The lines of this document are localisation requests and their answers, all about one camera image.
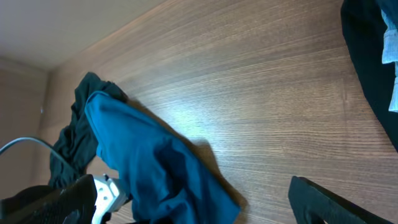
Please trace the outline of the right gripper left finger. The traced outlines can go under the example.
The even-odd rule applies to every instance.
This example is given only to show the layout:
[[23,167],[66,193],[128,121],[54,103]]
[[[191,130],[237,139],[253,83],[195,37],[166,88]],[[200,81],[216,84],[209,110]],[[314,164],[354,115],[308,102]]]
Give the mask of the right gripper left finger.
[[97,191],[92,175],[64,189],[37,185],[1,200],[1,224],[90,224]]

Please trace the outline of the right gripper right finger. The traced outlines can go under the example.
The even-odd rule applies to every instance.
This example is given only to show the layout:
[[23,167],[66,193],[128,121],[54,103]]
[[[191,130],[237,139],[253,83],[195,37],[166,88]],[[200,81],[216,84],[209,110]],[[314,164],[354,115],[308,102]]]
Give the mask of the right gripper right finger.
[[304,177],[292,177],[288,199],[298,224],[392,224]]

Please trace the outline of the blue t-shirt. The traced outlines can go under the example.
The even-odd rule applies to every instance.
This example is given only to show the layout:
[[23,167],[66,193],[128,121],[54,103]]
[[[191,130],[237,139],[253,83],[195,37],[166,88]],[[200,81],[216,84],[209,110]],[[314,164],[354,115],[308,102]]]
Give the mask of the blue t-shirt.
[[96,154],[118,171],[136,221],[234,223],[239,205],[156,120],[103,91],[89,96],[85,114],[98,142]]

